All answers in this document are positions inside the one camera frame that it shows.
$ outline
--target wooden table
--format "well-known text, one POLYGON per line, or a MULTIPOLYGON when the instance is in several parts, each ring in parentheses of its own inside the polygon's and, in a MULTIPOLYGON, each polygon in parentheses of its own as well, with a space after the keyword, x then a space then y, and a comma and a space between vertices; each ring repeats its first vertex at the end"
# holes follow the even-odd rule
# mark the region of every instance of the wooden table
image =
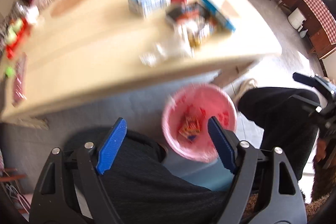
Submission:
POLYGON ((321 22, 309 8, 305 0, 281 0, 279 6, 286 5, 291 12, 298 8, 306 18, 302 24, 308 29, 307 36, 312 44, 310 53, 315 52, 319 59, 324 59, 336 50, 336 44, 332 44, 321 22))
POLYGON ((280 55, 269 26, 247 0, 212 0, 236 26, 209 39, 195 57, 168 61, 155 68, 142 65, 139 55, 172 34, 159 11, 142 19, 128 10, 127 0, 64 0, 41 15, 0 73, 27 54, 25 96, 12 106, 13 78, 5 87, 4 122, 44 127, 31 119, 85 104, 117 92, 222 69, 214 80, 224 86, 263 56, 280 55))

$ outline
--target hand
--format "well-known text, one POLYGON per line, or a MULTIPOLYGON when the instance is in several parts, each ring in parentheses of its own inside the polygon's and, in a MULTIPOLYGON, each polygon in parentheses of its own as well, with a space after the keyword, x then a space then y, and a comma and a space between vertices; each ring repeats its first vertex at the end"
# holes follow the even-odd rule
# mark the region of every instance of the hand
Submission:
MULTIPOLYGON (((327 143, 325 142, 325 140, 319 138, 317 140, 315 162, 319 162, 320 160, 323 160, 327 156, 326 148, 327 148, 327 143)), ((336 166, 336 156, 331 161, 329 167, 334 167, 334 166, 336 166)))

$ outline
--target person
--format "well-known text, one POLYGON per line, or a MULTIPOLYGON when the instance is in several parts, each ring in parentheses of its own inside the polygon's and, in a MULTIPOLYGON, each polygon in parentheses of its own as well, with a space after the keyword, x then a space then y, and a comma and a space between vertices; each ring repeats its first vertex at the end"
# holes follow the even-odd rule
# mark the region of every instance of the person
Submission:
MULTIPOLYGON (((257 88, 244 81, 234 98, 238 110, 264 129, 262 149, 281 147, 297 180, 312 150, 318 128, 300 104, 288 98, 300 95, 319 103, 305 89, 257 88)), ((102 182, 125 224, 211 223, 223 207, 226 193, 193 185, 172 175, 162 164, 165 149, 147 136, 128 131, 102 182)))

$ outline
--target candy wrapper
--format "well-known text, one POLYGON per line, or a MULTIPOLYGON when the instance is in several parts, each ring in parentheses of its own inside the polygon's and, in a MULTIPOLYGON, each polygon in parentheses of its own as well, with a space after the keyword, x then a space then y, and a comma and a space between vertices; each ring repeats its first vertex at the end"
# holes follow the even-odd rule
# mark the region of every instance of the candy wrapper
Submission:
POLYGON ((185 26, 189 44, 192 48, 199 47, 217 29, 217 21, 208 10, 197 2, 172 9, 167 13, 166 20, 171 25, 181 24, 185 26))
POLYGON ((186 116, 185 122, 182 127, 179 129, 179 134, 181 134, 184 138, 189 141, 194 141, 194 139, 201 132, 200 124, 197 120, 196 116, 186 116))
POLYGON ((27 28, 29 28, 29 25, 25 18, 18 18, 16 21, 10 23, 5 37, 6 56, 9 60, 14 57, 14 53, 21 43, 27 28))
POLYGON ((146 18, 152 12, 170 5, 171 0, 128 0, 129 10, 146 18))
POLYGON ((17 106, 22 100, 26 99, 24 96, 24 77, 26 70, 27 55, 23 56, 17 61, 15 67, 15 79, 13 83, 13 106, 17 106))
POLYGON ((140 56, 144 65, 154 67, 171 58, 192 57, 193 49, 190 47, 186 27, 183 25, 175 26, 174 35, 162 42, 157 42, 153 50, 140 56))
POLYGON ((27 7, 22 3, 22 1, 17 1, 13 3, 13 6, 9 14, 0 23, 0 58, 6 49, 6 41, 8 36, 8 28, 11 23, 16 21, 18 18, 25 17, 27 13, 27 7))

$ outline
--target white floor tile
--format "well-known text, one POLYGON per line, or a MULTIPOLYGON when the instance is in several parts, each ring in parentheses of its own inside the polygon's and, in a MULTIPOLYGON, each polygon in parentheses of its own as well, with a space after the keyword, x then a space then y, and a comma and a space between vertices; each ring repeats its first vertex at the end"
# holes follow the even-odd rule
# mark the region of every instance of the white floor tile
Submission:
POLYGON ((255 148, 259 148, 263 140, 264 130, 258 127, 254 122, 249 121, 243 114, 241 114, 241 120, 246 140, 255 148))
POLYGON ((232 84, 227 85, 223 88, 223 90, 230 96, 231 99, 235 97, 235 91, 232 84))
POLYGON ((312 162, 306 163, 303 169, 303 174, 304 175, 314 175, 315 174, 314 164, 312 162))
POLYGON ((246 140, 245 131, 243 127, 243 121, 242 121, 242 115, 240 112, 237 113, 237 129, 236 129, 235 134, 240 141, 246 140))
POLYGON ((306 196, 306 203, 311 202, 311 190, 313 188, 314 175, 303 175, 299 180, 299 187, 306 196))

